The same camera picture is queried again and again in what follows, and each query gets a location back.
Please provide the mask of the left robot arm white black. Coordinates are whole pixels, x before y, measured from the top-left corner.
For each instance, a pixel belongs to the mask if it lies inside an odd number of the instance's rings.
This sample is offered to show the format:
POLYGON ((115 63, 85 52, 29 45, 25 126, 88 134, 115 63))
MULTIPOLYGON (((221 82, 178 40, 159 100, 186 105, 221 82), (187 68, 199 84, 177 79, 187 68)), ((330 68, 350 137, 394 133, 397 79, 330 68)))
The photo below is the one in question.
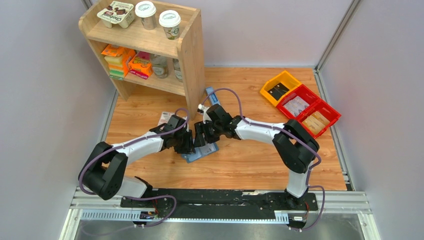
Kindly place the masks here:
POLYGON ((191 154, 195 147, 188 121, 173 114, 168 122, 150 129, 132 140, 95 145, 78 175, 80 189, 103 200, 115 196, 133 198, 140 207, 148 207, 153 194, 148 183, 136 177, 126 177, 129 164, 151 154, 173 148, 178 154, 191 154))

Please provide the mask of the blue leather card holder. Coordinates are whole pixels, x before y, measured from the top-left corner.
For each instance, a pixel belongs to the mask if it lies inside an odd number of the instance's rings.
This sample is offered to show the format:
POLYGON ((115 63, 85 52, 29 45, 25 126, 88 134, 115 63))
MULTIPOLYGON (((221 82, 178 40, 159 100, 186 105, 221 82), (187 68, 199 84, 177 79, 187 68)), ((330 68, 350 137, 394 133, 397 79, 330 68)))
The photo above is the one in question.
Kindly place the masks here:
POLYGON ((204 146, 196 147, 195 153, 181 154, 181 157, 189 164, 203 157, 213 154, 219 150, 216 143, 207 143, 204 146))

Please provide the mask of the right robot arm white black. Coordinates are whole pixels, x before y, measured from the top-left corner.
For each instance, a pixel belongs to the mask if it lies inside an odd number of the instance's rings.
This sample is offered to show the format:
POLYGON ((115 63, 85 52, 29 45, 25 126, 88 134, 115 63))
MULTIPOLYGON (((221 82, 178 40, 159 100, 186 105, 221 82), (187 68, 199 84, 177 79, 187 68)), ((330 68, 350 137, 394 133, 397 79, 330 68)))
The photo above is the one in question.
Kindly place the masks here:
POLYGON ((210 107, 199 104, 197 111, 202 114, 202 121, 194 125, 196 148, 213 144, 221 136, 273 145, 289 170, 286 205, 296 210, 305 203, 309 170, 320 147, 298 121, 265 123, 240 115, 232 117, 219 104, 210 107))

